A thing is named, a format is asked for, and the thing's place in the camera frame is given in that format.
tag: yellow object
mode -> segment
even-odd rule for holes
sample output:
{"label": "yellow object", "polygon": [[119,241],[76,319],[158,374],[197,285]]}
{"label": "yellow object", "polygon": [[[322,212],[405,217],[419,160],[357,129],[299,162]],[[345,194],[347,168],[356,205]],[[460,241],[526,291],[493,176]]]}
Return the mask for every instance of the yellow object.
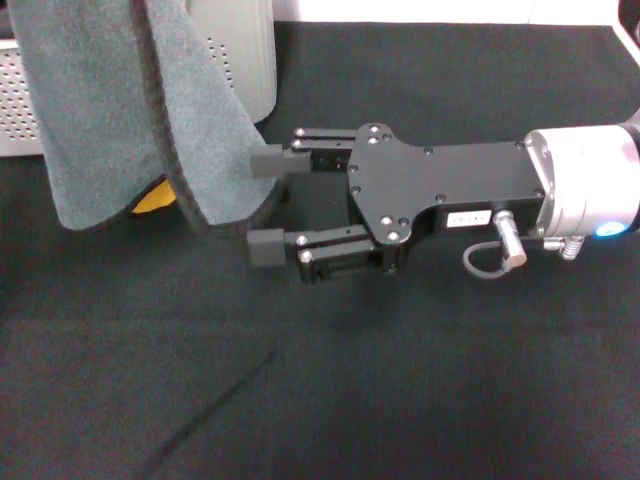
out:
{"label": "yellow object", "polygon": [[156,188],[147,193],[142,200],[133,209],[134,215],[149,213],[159,208],[168,207],[176,201],[176,194],[168,180],[165,180]]}

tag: gray cable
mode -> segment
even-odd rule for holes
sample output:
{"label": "gray cable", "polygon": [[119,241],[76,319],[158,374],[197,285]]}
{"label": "gray cable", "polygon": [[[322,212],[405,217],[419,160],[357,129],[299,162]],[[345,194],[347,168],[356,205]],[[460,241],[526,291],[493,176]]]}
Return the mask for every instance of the gray cable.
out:
{"label": "gray cable", "polygon": [[504,277],[507,273],[511,271],[511,269],[506,265],[502,264],[502,267],[495,272],[487,272],[485,270],[480,270],[476,266],[471,263],[471,255],[479,250],[490,250],[492,248],[499,248],[501,243],[499,241],[493,242],[484,242],[478,243],[476,245],[471,245],[467,248],[462,254],[462,263],[464,268],[473,276],[481,279],[481,280],[497,280],[498,278]]}

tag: black table surface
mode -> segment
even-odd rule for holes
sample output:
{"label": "black table surface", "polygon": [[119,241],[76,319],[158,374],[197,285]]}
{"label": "black table surface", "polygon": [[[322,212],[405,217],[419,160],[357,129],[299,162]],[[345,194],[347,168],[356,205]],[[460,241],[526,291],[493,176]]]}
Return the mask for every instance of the black table surface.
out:
{"label": "black table surface", "polygon": [[[510,141],[640,105],[608,28],[276,35],[271,143],[371,121]],[[273,224],[344,225],[344,188],[296,178]],[[65,231],[39,158],[0,161],[0,208],[2,478],[640,478],[638,237],[490,283],[439,238],[401,276],[307,288],[176,208]]]}

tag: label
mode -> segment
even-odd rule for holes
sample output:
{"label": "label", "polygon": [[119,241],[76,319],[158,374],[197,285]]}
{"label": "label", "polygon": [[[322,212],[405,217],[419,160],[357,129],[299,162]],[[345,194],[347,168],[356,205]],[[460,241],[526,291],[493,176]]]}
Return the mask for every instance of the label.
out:
{"label": "label", "polygon": [[489,222],[491,222],[491,210],[455,212],[447,216],[447,228],[479,227],[489,225]]}

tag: screw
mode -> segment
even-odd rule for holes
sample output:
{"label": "screw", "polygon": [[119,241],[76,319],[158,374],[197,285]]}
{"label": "screw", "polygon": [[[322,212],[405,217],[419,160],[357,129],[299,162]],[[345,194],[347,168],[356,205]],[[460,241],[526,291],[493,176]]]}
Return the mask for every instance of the screw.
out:
{"label": "screw", "polygon": [[313,260],[313,254],[309,250],[304,250],[300,253],[300,261],[302,263],[311,263]]}

